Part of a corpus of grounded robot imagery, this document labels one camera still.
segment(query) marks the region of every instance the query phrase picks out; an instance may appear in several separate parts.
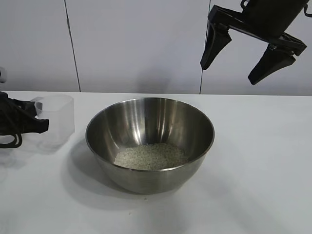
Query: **robotic arm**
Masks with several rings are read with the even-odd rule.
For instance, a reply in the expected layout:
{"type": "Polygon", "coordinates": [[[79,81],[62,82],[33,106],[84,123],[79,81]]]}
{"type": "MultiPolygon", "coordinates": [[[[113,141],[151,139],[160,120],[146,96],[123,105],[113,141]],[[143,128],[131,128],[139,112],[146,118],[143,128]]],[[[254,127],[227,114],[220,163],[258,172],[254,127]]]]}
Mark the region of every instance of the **robotic arm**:
{"type": "Polygon", "coordinates": [[[307,17],[309,0],[242,0],[242,12],[213,6],[208,15],[208,38],[201,59],[207,70],[219,52],[232,40],[229,29],[234,29],[269,45],[259,63],[248,76],[255,85],[271,73],[295,62],[306,45],[285,33],[285,30],[302,9],[307,17]]]}

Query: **plastic measuring cup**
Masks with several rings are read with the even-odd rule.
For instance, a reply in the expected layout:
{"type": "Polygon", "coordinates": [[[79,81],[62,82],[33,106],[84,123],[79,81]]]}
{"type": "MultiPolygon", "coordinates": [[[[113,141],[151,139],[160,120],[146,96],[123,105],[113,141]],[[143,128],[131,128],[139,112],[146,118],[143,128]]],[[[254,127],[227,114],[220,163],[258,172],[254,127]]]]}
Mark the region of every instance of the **plastic measuring cup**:
{"type": "Polygon", "coordinates": [[[49,120],[49,130],[40,134],[42,141],[60,145],[75,132],[74,99],[68,95],[36,97],[35,109],[39,119],[49,120]]]}

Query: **stainless steel bowl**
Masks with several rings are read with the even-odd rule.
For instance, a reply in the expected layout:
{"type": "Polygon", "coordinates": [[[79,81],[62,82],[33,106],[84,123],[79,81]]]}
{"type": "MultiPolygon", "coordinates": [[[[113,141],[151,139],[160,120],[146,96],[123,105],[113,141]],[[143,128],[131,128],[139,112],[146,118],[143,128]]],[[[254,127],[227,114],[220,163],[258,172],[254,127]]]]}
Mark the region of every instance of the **stainless steel bowl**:
{"type": "Polygon", "coordinates": [[[156,97],[116,103],[89,123],[86,140],[103,171],[126,190],[153,194],[182,185],[200,167],[215,137],[205,114],[186,103],[156,97]],[[189,162],[157,171],[113,164],[118,152],[144,144],[169,143],[183,149],[189,162]]]}

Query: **uncooked rice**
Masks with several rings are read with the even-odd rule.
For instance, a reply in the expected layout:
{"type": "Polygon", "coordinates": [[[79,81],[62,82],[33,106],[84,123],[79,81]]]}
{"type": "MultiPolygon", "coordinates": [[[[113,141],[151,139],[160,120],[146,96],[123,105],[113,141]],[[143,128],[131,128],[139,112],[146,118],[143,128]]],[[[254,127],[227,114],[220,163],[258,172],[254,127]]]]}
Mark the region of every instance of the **uncooked rice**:
{"type": "Polygon", "coordinates": [[[114,164],[137,170],[160,170],[176,167],[187,161],[182,149],[171,144],[158,143],[126,148],[117,154],[114,164]]]}

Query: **white tabletop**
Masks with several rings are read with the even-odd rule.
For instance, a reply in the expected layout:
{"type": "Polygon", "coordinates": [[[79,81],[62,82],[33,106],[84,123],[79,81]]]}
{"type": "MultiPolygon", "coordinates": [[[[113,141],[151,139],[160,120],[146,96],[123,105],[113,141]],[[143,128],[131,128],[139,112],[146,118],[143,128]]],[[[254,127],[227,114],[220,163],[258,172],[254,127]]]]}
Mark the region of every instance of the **white tabletop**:
{"type": "Polygon", "coordinates": [[[312,97],[66,94],[76,132],[62,148],[0,150],[0,234],[312,233],[312,97]],[[136,97],[181,100],[214,124],[211,150],[178,190],[125,193],[87,148],[90,119],[136,97]]]}

